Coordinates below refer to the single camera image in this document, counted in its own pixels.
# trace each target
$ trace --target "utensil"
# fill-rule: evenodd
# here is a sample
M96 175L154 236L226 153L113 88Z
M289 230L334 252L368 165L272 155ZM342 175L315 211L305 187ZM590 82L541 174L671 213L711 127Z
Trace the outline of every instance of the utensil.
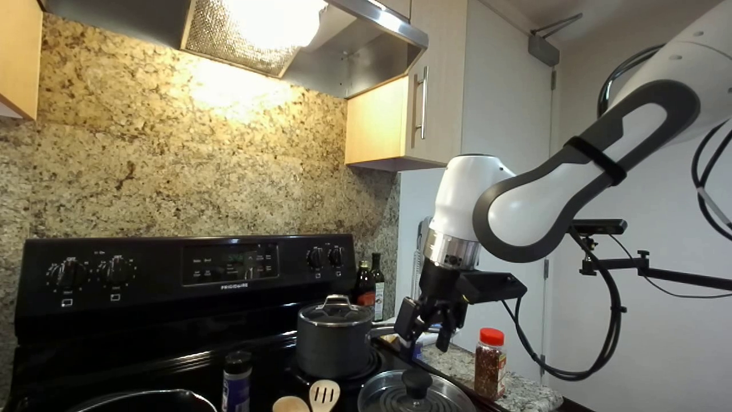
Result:
M315 379L310 389L313 412L330 412L342 397L342 384L334 379Z
M312 407L301 396L282 396L275 400L272 412L310 412Z
M305 307L298 315L298 367L323 379L366 372L371 321L373 313L347 294L327 294L323 305Z

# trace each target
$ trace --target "wooden spoon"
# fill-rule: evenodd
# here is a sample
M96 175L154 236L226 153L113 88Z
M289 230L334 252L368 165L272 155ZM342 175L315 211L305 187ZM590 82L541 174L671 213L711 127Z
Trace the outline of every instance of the wooden spoon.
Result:
M310 389L313 412L330 412L342 397L342 384L334 379L315 379Z
M272 412L312 412L312 407L298 396L282 396L275 400Z

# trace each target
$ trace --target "stainless steel range hood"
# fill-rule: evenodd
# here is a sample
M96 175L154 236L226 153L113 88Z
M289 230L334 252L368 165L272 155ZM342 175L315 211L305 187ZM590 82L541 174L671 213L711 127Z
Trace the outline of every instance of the stainless steel range hood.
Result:
M289 51L242 46L222 0L47 0L47 8L333 95L353 95L400 75L429 48L425 32L381 3L325 3L315 38Z

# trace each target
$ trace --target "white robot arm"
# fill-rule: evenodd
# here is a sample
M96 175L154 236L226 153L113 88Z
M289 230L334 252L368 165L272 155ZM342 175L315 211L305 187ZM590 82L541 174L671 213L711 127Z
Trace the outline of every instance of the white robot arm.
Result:
M726 0L668 40L609 113L541 166L513 175L493 155L454 157L435 201L422 294L402 301L397 332L409 343L441 322L439 348L447 349L463 325L465 273L473 267L478 245L503 261L545 258L602 190L622 182L665 142L703 137L731 114L732 0ZM500 285L503 298L526 290L513 280L485 285Z

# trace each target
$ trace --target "ceiling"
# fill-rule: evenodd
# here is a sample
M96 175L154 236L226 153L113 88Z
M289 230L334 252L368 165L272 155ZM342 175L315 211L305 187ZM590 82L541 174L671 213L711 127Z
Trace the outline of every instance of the ceiling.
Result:
M554 44L572 44L607 24L622 24L630 16L650 16L660 7L701 4L711 7L718 0L485 0L519 14L513 19L525 30L545 28L572 14L584 14L577 23L552 37Z

